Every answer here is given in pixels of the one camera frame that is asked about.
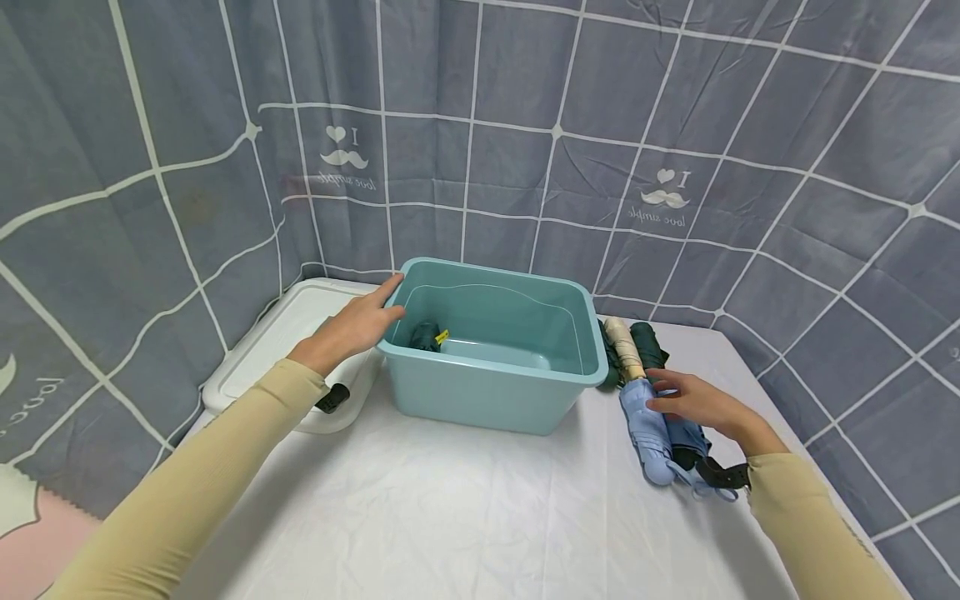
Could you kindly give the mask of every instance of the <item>wrist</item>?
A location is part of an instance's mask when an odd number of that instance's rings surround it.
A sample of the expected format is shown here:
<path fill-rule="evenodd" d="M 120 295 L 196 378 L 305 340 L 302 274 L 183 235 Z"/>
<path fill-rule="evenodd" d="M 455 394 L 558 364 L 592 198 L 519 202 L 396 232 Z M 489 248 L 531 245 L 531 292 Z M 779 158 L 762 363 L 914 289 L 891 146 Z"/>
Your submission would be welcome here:
<path fill-rule="evenodd" d="M 752 410 L 737 421 L 729 437 L 740 446 L 748 458 L 790 451 L 770 423 Z"/>
<path fill-rule="evenodd" d="M 287 358 L 304 365 L 307 369 L 323 377 L 327 377 L 350 356 L 351 353 L 344 344 L 338 344 L 332 340 L 307 338 L 294 346 Z"/>

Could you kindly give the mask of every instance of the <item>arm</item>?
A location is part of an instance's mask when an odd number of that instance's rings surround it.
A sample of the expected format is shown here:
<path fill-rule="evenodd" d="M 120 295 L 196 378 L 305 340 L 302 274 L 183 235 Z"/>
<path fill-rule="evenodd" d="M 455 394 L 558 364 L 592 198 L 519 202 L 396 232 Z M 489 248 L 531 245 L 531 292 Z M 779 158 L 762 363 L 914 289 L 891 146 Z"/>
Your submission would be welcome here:
<path fill-rule="evenodd" d="M 140 482 L 67 567 L 49 598 L 168 598 L 271 450 L 327 391 L 324 377 L 371 348 L 402 307 L 394 276 L 297 344 L 220 417 Z"/>
<path fill-rule="evenodd" d="M 649 370 L 658 390 L 678 390 L 648 406 L 713 427 L 737 442 L 750 465 L 751 510 L 777 548 L 803 600 L 901 598 L 870 551 L 833 507 L 813 468 L 791 454 L 770 425 L 694 375 Z"/>

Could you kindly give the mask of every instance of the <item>umbrella handle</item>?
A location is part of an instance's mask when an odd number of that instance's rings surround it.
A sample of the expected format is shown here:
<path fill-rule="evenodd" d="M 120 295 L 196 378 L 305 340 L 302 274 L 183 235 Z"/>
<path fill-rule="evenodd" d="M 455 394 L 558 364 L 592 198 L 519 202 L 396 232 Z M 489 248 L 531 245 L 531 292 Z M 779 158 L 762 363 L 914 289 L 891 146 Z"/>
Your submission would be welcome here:
<path fill-rule="evenodd" d="M 603 323 L 603 328 L 616 350 L 616 355 L 620 357 L 620 370 L 624 380 L 645 378 L 647 375 L 643 371 L 643 363 L 640 362 L 640 355 L 636 352 L 636 344 L 627 325 L 617 317 L 609 317 Z"/>

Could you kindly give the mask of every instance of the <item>left hand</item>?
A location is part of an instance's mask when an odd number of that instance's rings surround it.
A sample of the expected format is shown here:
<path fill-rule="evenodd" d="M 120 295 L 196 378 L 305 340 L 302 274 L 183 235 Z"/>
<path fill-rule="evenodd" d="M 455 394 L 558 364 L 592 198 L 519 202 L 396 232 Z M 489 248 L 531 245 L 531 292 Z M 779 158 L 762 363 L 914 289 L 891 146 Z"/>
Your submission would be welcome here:
<path fill-rule="evenodd" d="M 366 296 L 351 300 L 287 358 L 326 377 L 350 356 L 373 348 L 387 327 L 406 314 L 402 306 L 383 307 L 402 280 L 403 274 L 397 273 Z"/>

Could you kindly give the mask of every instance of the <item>light blue plastic bin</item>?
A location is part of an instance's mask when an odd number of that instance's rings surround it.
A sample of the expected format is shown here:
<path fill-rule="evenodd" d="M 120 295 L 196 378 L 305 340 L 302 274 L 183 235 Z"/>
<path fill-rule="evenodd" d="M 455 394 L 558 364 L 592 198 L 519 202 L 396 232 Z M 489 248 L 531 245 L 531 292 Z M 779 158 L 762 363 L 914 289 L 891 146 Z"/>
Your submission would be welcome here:
<path fill-rule="evenodd" d="M 414 258 L 387 305 L 407 315 L 377 346 L 405 415 L 547 435 L 600 384 L 607 357 L 583 286 Z M 448 329 L 441 352 L 408 348 L 422 321 Z"/>

